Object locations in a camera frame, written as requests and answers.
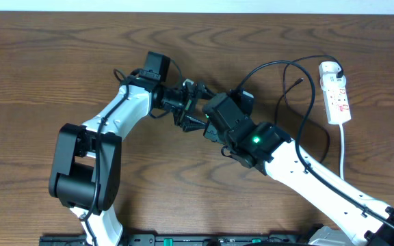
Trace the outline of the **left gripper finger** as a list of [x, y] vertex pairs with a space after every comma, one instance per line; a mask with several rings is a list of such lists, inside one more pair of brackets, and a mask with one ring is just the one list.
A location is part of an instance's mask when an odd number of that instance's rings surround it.
[[182, 130], [186, 133], [205, 129], [205, 127], [205, 122], [189, 115], [185, 116], [184, 120], [182, 121]]
[[205, 83], [197, 82], [197, 98], [203, 100], [211, 100], [216, 93], [212, 92]]

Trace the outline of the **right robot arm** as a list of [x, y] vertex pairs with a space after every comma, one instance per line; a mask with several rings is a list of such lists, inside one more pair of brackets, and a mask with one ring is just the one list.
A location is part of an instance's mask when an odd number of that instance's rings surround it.
[[202, 108], [204, 136], [246, 168], [288, 186], [330, 218], [353, 245], [394, 245], [394, 208], [358, 190], [316, 161], [277, 126], [255, 124], [226, 93]]

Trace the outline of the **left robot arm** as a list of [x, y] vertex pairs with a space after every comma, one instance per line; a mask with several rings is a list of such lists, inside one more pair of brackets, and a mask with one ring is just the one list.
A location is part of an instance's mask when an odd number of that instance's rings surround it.
[[214, 93], [188, 79], [166, 87], [165, 70], [136, 69], [124, 75], [115, 69], [120, 85], [115, 98], [81, 125], [61, 127], [55, 147], [49, 193], [80, 220], [88, 245], [117, 245], [124, 232], [114, 210], [120, 185], [122, 142], [153, 109], [172, 113], [184, 131], [200, 130], [205, 123], [191, 113], [199, 99]]

